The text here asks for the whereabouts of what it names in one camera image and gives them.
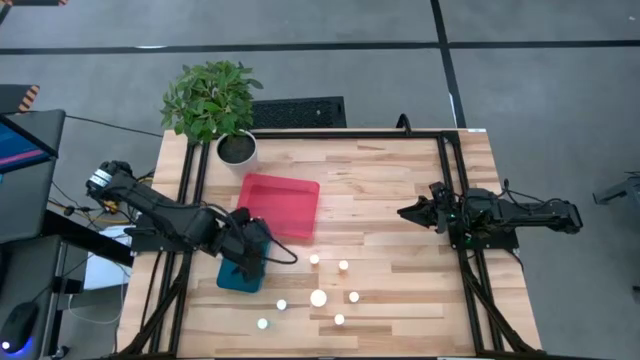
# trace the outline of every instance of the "red tray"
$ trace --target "red tray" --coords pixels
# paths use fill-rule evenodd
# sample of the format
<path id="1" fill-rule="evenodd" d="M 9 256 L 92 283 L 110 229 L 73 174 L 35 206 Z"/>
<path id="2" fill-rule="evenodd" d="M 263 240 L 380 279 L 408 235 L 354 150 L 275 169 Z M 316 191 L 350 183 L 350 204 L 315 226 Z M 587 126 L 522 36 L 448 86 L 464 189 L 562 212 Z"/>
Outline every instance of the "red tray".
<path id="1" fill-rule="evenodd" d="M 242 183 L 238 207 L 267 221 L 275 235 L 313 239 L 320 184 L 315 181 L 248 174 Z"/>

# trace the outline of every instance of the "robotic arm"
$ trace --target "robotic arm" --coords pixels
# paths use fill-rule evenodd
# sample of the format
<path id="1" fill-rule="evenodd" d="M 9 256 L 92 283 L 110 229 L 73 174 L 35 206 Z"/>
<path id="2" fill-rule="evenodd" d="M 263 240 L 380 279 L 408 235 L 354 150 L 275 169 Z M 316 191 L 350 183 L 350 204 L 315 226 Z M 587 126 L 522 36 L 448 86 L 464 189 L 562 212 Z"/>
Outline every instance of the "robotic arm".
<path id="1" fill-rule="evenodd" d="M 263 220 L 250 219 L 248 209 L 223 214 L 219 211 L 224 210 L 209 206 L 179 204 L 137 182 L 129 164 L 120 161 L 102 163 L 86 186 L 87 194 L 99 203 L 123 201 L 133 206 L 152 220 L 153 231 L 171 241 L 211 256 L 222 253 L 238 266 L 236 270 L 246 281 L 264 275 L 261 249 L 271 236 Z M 136 231 L 127 230 L 129 234 Z"/>
<path id="2" fill-rule="evenodd" d="M 523 226 L 545 226 L 567 234 L 575 234 L 582 227 L 576 206 L 560 199 L 509 202 L 500 198 L 504 193 L 499 196 L 486 189 L 469 189 L 456 199 L 457 195 L 441 182 L 431 184 L 429 189 L 433 200 L 420 196 L 415 205 L 398 210 L 398 214 L 427 228 L 436 226 L 439 234 L 453 228 L 470 238 L 482 239 Z"/>

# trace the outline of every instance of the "wooden tabletop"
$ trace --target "wooden tabletop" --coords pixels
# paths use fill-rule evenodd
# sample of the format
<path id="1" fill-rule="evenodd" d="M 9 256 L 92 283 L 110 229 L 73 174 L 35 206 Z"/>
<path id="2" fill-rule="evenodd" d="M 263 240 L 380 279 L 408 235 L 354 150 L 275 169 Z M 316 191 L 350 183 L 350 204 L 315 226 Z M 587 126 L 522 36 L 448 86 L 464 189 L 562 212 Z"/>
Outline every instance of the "wooden tabletop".
<path id="1" fill-rule="evenodd" d="M 487 133 L 461 130 L 460 138 L 470 186 L 499 192 Z M 185 149 L 184 137 L 165 133 L 153 187 L 172 198 Z M 320 183 L 313 245 L 290 245 L 300 258 L 295 265 L 269 263 L 256 294 L 218 288 L 221 260 L 196 253 L 178 357 L 474 354 L 458 260 L 447 234 L 396 213 L 413 205 L 418 195 L 428 195 L 430 183 L 442 180 L 435 140 L 259 140 L 258 156 L 261 174 Z M 196 154 L 190 194 L 198 158 Z M 232 210 L 241 185 L 242 179 L 212 151 L 203 200 Z M 520 265 L 505 251 L 485 253 L 498 308 L 525 341 L 539 348 Z M 311 254 L 321 258 L 316 268 L 308 261 Z M 270 256 L 286 257 L 277 247 L 271 247 Z M 349 261 L 346 273 L 338 271 L 343 259 Z M 154 260 L 155 254 L 136 258 L 118 332 L 122 346 L 139 330 Z M 156 280 L 151 309 L 159 286 Z M 328 295 L 322 308 L 310 305 L 314 289 Z M 351 291 L 360 294 L 357 304 L 348 300 Z M 288 302 L 287 310 L 276 309 L 279 299 Z M 478 307 L 485 347 L 491 348 L 486 314 Z M 333 324 L 338 313 L 346 318 L 343 326 Z M 172 314 L 170 310 L 166 319 Z M 259 330 L 259 318 L 268 319 L 270 327 Z M 165 325 L 161 349 L 167 349 L 169 330 Z"/>

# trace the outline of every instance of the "gray floor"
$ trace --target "gray floor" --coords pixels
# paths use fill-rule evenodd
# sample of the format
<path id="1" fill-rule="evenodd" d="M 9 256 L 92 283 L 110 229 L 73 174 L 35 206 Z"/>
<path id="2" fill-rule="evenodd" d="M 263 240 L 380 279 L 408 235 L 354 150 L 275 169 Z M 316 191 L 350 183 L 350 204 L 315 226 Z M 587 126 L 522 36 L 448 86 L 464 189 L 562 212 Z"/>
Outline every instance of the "gray floor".
<path id="1" fill-rule="evenodd" d="M 633 0 L 441 0 L 450 41 L 640 39 Z M 426 0 L 72 0 L 14 8 L 0 47 L 213 45 L 328 41 L 434 41 Z M 469 127 L 487 128 L 498 170 L 514 189 L 575 202 L 577 236 L 520 231 L 543 346 L 556 354 L 635 359 L 640 353 L 637 213 L 595 206 L 594 190 L 640 170 L 640 48 L 452 51 Z M 158 108 L 180 65 L 241 60 L 265 89 L 258 99 L 344 96 L 350 127 L 454 126 L 436 50 L 223 54 L 0 56 L 0 83 L 39 84 L 35 109 L 159 133 Z M 55 179 L 87 204 L 84 181 L 101 161 L 154 166 L 158 139 L 68 120 Z M 97 319 L 109 307 L 78 313 Z M 70 359 L 101 356 L 112 326 L 65 317 Z"/>

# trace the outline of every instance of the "monitor screen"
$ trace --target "monitor screen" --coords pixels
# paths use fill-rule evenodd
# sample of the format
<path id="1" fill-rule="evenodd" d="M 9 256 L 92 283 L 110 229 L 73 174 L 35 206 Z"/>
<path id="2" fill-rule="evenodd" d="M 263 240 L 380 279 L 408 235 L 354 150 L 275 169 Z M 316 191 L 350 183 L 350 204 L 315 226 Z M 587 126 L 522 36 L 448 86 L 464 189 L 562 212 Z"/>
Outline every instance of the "monitor screen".
<path id="1" fill-rule="evenodd" d="M 8 119 L 0 121 L 0 174 L 35 165 L 51 159 L 52 154 L 17 131 Z"/>

